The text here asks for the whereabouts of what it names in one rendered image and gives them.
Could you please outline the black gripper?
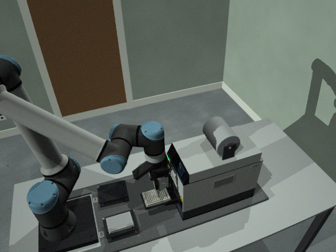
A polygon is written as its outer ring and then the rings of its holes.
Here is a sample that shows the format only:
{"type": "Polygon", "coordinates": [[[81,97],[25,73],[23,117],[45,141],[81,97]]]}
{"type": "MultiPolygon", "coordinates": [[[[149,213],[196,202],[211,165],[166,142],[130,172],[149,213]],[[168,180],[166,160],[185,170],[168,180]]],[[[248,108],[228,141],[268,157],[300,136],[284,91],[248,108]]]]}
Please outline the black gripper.
{"type": "Polygon", "coordinates": [[[150,163],[153,165],[156,165],[154,169],[152,169],[149,172],[149,177],[150,180],[153,180],[154,183],[154,188],[155,188],[155,193],[157,197],[160,197],[159,191],[163,190],[164,188],[167,187],[166,183],[162,183],[161,179],[157,179],[159,177],[169,177],[170,172],[169,172],[169,167],[168,167],[168,161],[167,161],[167,155],[165,154],[165,159],[159,163],[150,163]]]}

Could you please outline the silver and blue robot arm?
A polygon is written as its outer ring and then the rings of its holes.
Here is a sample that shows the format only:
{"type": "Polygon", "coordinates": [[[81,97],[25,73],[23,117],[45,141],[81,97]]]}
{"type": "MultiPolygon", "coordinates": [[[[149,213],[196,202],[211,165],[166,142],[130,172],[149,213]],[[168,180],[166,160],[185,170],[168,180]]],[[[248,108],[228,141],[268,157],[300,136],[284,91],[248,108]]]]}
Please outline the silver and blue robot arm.
{"type": "Polygon", "coordinates": [[[0,55],[0,114],[13,120],[41,164],[45,179],[30,188],[27,203],[44,239],[58,242],[68,238],[77,226],[66,201],[81,168],[74,158],[61,154],[54,141],[94,159],[109,174],[124,170],[133,146],[144,148],[146,161],[132,171],[139,180],[156,167],[150,163],[165,159],[164,129],[155,121],[115,124],[109,141],[102,139],[34,105],[22,85],[21,71],[14,58],[0,55]]]}

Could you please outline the grey cylinder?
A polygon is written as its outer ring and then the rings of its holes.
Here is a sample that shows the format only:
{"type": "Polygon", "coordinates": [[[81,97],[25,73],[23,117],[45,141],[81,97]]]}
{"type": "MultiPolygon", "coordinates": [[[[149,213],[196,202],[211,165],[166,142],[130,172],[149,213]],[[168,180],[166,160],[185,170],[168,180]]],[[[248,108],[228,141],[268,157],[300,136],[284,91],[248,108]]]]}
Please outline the grey cylinder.
{"type": "Polygon", "coordinates": [[[203,126],[203,133],[220,156],[223,156],[223,148],[228,143],[236,143],[236,150],[240,145],[239,137],[221,117],[207,120],[203,126]]]}

